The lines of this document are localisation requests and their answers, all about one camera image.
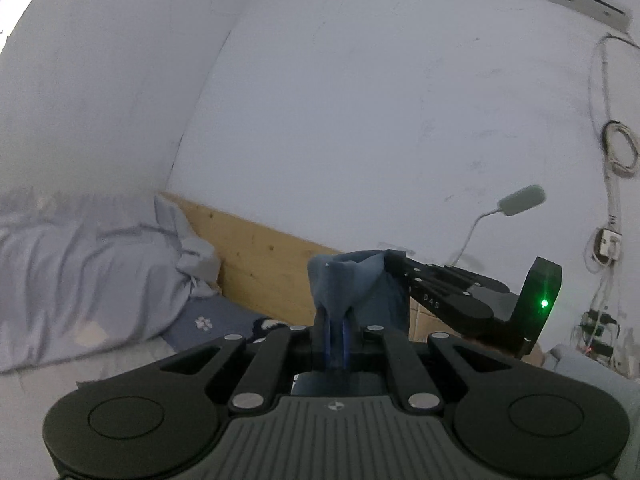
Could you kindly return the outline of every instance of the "round joint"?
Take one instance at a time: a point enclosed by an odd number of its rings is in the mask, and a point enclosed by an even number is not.
[[[416,410],[431,410],[440,403],[440,397],[420,392],[409,397],[409,406]]]
[[[232,400],[231,403],[236,408],[241,408],[242,410],[252,410],[261,406],[264,402],[264,398],[260,394],[237,394]]]

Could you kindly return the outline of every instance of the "wall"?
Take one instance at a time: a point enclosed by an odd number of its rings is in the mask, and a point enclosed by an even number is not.
[[[162,189],[247,0],[33,0],[0,55],[0,190]]]
[[[168,189],[339,250],[386,242],[443,263],[478,214],[542,184],[545,205],[482,221],[462,264],[516,291],[536,256],[561,264],[548,348],[599,279],[583,262],[607,218],[587,82],[606,31],[542,0],[252,0]],[[639,58],[610,52],[614,111],[640,131]],[[623,184],[622,300],[640,326],[640,188]]]

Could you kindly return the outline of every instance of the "ribbed gray plate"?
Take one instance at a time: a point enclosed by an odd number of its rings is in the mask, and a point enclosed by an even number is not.
[[[381,396],[283,397],[266,415],[232,421],[213,452],[175,480],[505,478],[461,452],[436,417],[407,415]]]

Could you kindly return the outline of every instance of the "white flower pattern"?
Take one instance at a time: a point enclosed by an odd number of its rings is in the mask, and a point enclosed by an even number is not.
[[[200,330],[204,330],[205,332],[208,332],[210,329],[213,328],[213,325],[210,319],[200,316],[198,319],[196,319],[196,327],[199,328]]]

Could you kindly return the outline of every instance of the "wooden headboard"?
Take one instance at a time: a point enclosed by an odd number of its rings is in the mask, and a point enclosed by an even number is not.
[[[196,234],[222,259],[218,285],[230,300],[293,324],[312,324],[315,308],[306,263],[337,251],[216,211],[173,194]]]

